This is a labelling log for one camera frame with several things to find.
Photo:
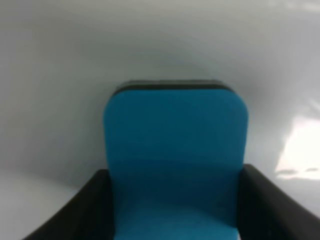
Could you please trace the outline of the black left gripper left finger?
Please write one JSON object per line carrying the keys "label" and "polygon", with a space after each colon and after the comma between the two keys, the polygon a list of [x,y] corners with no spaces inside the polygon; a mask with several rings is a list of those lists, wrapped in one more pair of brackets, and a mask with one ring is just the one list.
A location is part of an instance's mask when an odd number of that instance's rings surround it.
{"label": "black left gripper left finger", "polygon": [[115,236],[109,171],[98,170],[81,190],[26,240],[112,240]]}

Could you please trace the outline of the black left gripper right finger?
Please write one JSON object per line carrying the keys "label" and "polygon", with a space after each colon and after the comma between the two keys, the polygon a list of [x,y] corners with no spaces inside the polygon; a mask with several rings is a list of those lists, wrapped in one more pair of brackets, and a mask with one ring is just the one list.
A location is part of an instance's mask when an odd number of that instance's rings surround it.
{"label": "black left gripper right finger", "polygon": [[239,176],[237,229],[242,240],[318,240],[320,219],[251,164]]}

